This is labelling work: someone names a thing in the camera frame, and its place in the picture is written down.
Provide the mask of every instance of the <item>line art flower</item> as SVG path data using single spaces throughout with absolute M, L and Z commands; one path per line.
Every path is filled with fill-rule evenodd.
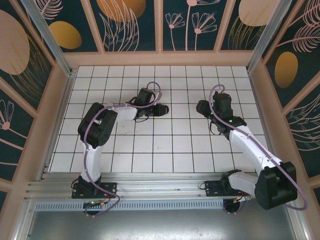
M 175 51 L 175 43 L 174 43 L 174 37 L 172 34 L 172 29 L 175 28 L 180 28 L 183 27 L 184 25 L 186 25 L 186 22 L 183 21 L 183 17 L 181 16 L 181 13 L 173 13 L 172 16 L 170 13 L 167 13 L 165 15 L 165 20 L 169 25 L 170 28 L 170 32 L 171 32 L 171 41 L 172 41 L 172 46 L 173 46 L 173 50 Z

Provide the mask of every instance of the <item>leaf illustration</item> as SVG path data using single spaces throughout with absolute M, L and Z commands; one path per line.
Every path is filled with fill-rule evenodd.
M 320 0 L 308 0 L 305 6 L 303 21 L 308 26 L 320 24 Z
M 53 20 L 63 8 L 62 0 L 34 0 L 44 19 Z

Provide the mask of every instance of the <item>white tile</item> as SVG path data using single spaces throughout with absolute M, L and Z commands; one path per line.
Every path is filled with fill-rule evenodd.
M 70 104 L 85 104 L 88 91 L 85 90 L 73 90 L 71 93 Z
M 134 136 L 134 153 L 152 153 L 153 151 L 153 136 L 152 135 L 137 135 Z
M 174 153 L 192 153 L 192 144 L 190 135 L 174 135 L 173 136 L 173 152 Z
M 65 117 L 67 119 L 81 119 L 84 113 L 84 104 L 68 104 Z
M 104 100 L 104 90 L 90 90 L 88 93 L 88 97 L 86 98 L 87 104 L 94 104 L 94 103 L 103 103 Z
M 170 104 L 171 103 L 171 91 L 170 90 L 162 90 L 162 96 L 159 100 L 159 103 Z
M 200 66 L 186 66 L 186 76 L 191 78 L 202 77 Z
M 200 100 L 205 99 L 203 90 L 188 90 L 188 99 L 190 104 L 197 104 Z
M 139 66 L 125 66 L 124 77 L 139 77 Z
M 103 98 L 103 103 L 104 104 L 119 104 L 120 103 L 120 95 L 121 91 L 120 90 L 106 90 L 104 91 L 104 98 Z
M 140 77 L 154 77 L 155 76 L 155 66 L 140 66 Z
M 217 77 L 217 69 L 215 66 L 201 66 L 202 77 Z
M 111 135 L 108 141 L 102 147 L 102 153 L 113 153 L 114 152 L 114 145 L 115 145 L 115 137 Z
M 233 110 L 233 115 L 238 116 L 240 118 L 243 118 L 244 116 L 242 115 L 241 107 L 240 104 L 231 104 L 231 108 Z
M 204 83 L 202 77 L 187 77 L 186 79 L 188 90 L 203 90 Z
M 155 66 L 156 77 L 170 77 L 170 66 Z
M 68 173 L 70 172 L 73 153 L 55 153 L 50 172 Z
M 134 150 L 134 136 L 116 135 L 114 152 L 132 153 Z
M 75 153 L 71 165 L 71 173 L 81 173 L 84 167 L 84 157 L 83 153 Z
M 244 119 L 253 135 L 263 135 L 264 130 L 260 119 Z
M 217 66 L 218 77 L 233 77 L 231 66 Z
M 203 119 L 190 119 L 191 133 L 193 135 L 209 135 L 208 120 Z
M 236 90 L 236 84 L 233 77 L 219 77 L 219 83 L 224 85 L 225 90 Z
M 122 77 L 108 77 L 106 79 L 106 90 L 121 90 Z
M 137 77 L 124 77 L 122 82 L 123 90 L 137 90 L 138 78 Z
M 75 153 L 83 153 L 85 151 L 84 143 L 81 141 L 80 136 L 77 136 Z
M 186 77 L 172 77 L 171 78 L 172 90 L 187 90 L 187 78 Z
M 209 135 L 192 135 L 192 151 L 194 153 L 211 153 L 211 141 Z
M 93 78 L 106 78 L 108 76 L 109 66 L 94 66 Z
M 148 119 L 144 122 L 136 122 L 135 123 L 135 131 L 136 135 L 152 135 L 154 132 L 154 120 Z
M 153 136 L 154 153 L 172 153 L 172 136 Z
M 174 153 L 173 154 L 173 172 L 174 173 L 193 173 L 194 160 L 192 153 Z
M 203 86 L 205 90 L 211 90 L 215 85 L 219 84 L 217 77 L 204 77 Z
M 112 164 L 112 153 L 102 153 L 101 161 L 100 161 L 100 171 L 102 173 L 110 173 L 111 172 L 111 164 Z
M 171 135 L 171 119 L 154 119 L 154 135 Z
M 79 66 L 76 76 L 79 78 L 91 78 L 94 66 Z
M 140 90 L 142 88 L 146 88 L 148 83 L 154 82 L 154 81 L 155 81 L 154 77 L 139 77 L 138 89 Z M 154 90 L 155 89 L 154 88 L 154 83 L 151 83 L 148 88 L 151 89 L 151 90 Z
M 252 91 L 239 90 L 239 101 L 241 104 L 255 104 L 256 100 Z
M 108 77 L 123 77 L 124 76 L 124 66 L 110 66 Z
M 214 153 L 213 162 L 216 173 L 225 173 L 235 169 L 231 153 Z
M 106 77 L 93 77 L 90 83 L 90 90 L 105 90 L 106 89 Z
M 232 67 L 233 76 L 240 78 L 247 78 L 247 68 L 245 66 L 233 66 Z
M 77 77 L 74 81 L 72 90 L 88 90 L 90 81 L 90 77 Z
M 268 149 L 266 137 L 264 135 L 255 135 L 255 138 L 266 148 Z
M 255 104 L 241 104 L 243 117 L 245 119 L 259 119 L 259 113 Z
M 230 142 L 225 136 L 210 136 L 213 153 L 231 153 Z
M 120 121 L 116 126 L 117 135 L 134 135 L 135 134 L 135 121 L 127 120 Z
M 160 85 L 163 90 L 171 89 L 170 77 L 156 77 L 155 81 Z
M 153 154 L 153 170 L 152 171 L 154 173 L 172 173 L 173 172 L 172 153 Z
M 172 103 L 173 104 L 187 104 L 188 92 L 186 90 L 172 90 Z
M 189 104 L 190 118 L 203 119 L 204 116 L 197 112 L 197 104 Z
M 233 161 L 235 169 L 239 169 L 247 173 L 255 172 L 255 168 L 244 153 L 233 153 Z
M 189 106 L 188 104 L 172 104 L 171 113 L 173 119 L 188 119 Z
M 162 105 L 167 106 L 169 108 L 169 111 L 163 116 L 155 116 L 154 119 L 171 119 L 172 118 L 172 116 L 171 116 L 171 114 L 172 114 L 172 112 L 171 112 L 172 111 L 171 104 L 165 103 L 165 104 L 162 104 Z
M 130 101 L 133 97 L 136 97 L 137 94 L 138 94 L 137 90 L 122 90 L 120 103 L 124 104 L 124 103 Z
M 247 77 L 235 77 L 234 78 L 237 90 L 251 90 L 250 80 Z
M 131 173 L 132 153 L 113 154 L 112 169 L 113 173 Z
M 76 141 L 76 135 L 60 135 L 55 151 L 57 153 L 74 153 Z
M 151 153 L 134 153 L 133 154 L 133 173 L 152 173 L 152 158 Z
M 171 77 L 186 77 L 185 66 L 171 66 Z
M 81 119 L 65 119 L 61 130 L 62 135 L 78 135 Z
M 224 93 L 230 95 L 232 104 L 238 104 L 239 103 L 238 93 L 237 93 L 236 90 L 226 90 Z
M 195 173 L 215 172 L 212 153 L 194 153 L 193 162 Z
M 189 119 L 172 119 L 173 135 L 190 135 Z

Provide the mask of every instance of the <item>dark green wallpaper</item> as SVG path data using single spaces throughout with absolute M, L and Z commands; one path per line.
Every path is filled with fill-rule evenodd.
M 35 3 L 64 53 L 98 51 L 80 0 Z
M 7 193 L 5 191 L 0 191 L 0 213 L 1 213 L 2 207 L 5 203 L 6 196 L 7 196 Z
M 320 175 L 320 85 L 286 119 L 309 178 Z
M 316 199 L 318 200 L 318 204 L 320 206 L 320 187 L 313 189 Z
M 8 0 L 0 2 L 0 77 L 37 109 L 52 65 Z
M 12 181 L 33 117 L 0 90 L 0 179 Z
M 278 29 L 275 31 L 275 33 L 274 33 L 273 37 L 271 38 L 269 44 L 268 44 L 268 45 L 266 46 L 266 48 L 265 48 L 265 50 L 264 50 L 264 52 L 263 52 L 263 54 L 262 54 L 262 57 L 263 57 L 263 58 L 265 58 L 265 56 L 266 56 L 266 54 L 268 53 L 271 45 L 274 43 L 274 39 L 275 39 L 276 36 L 279 34 L 281 28 L 282 28 L 283 25 L 285 24 L 288 16 L 290 15 L 290 13 L 291 13 L 292 9 L 294 8 L 294 6 L 296 5 L 297 1 L 298 1 L 298 0 L 292 0 L 292 2 L 291 2 L 291 4 L 290 4 L 290 7 L 289 7 L 288 11 L 286 12 L 286 14 L 284 15 L 284 17 L 283 17 L 283 19 L 282 19 L 282 21 L 281 21 Z
M 185 0 L 163 1 L 164 51 L 214 49 L 226 1 L 201 2 L 191 6 Z
M 106 52 L 155 51 L 154 0 L 90 0 Z
M 320 71 L 320 2 L 306 0 L 266 63 L 281 105 Z

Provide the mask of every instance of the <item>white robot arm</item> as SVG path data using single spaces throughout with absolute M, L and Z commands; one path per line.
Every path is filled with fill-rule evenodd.
M 233 115 L 230 95 L 216 91 L 212 98 L 215 114 L 212 113 L 209 102 L 206 100 L 199 101 L 196 106 L 197 112 L 211 120 L 220 134 L 241 149 L 257 172 L 257 176 L 244 173 L 239 169 L 223 173 L 221 184 L 224 192 L 228 194 L 231 190 L 240 190 L 250 194 L 266 210 L 295 200 L 298 197 L 297 189 L 269 160 L 269 157 L 272 157 L 274 162 L 296 182 L 295 166 L 291 162 L 282 162 L 259 144 L 246 122 L 241 117 Z M 223 124 L 215 115 L 233 128 Z

